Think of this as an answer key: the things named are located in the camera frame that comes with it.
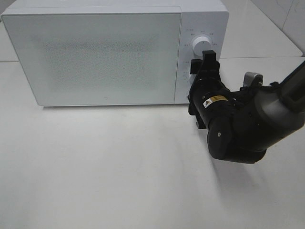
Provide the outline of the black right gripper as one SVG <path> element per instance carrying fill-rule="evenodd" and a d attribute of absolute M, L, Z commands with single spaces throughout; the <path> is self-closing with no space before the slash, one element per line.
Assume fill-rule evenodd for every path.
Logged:
<path fill-rule="evenodd" d="M 203 51 L 203 60 L 191 60 L 190 74 L 196 77 L 189 90 L 189 114 L 196 118 L 198 129 L 232 130 L 235 100 L 219 70 L 213 50 Z"/>

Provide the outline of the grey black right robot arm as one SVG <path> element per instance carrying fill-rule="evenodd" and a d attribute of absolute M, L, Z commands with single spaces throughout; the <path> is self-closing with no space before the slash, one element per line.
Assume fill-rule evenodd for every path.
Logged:
<path fill-rule="evenodd" d="M 212 50 L 193 59 L 194 76 L 188 112 L 206 129 L 210 155 L 218 160 L 253 164 L 269 147 L 305 124 L 305 66 L 282 82 L 263 85 L 263 76 L 246 72 L 239 91 L 230 91 L 220 77 Z"/>

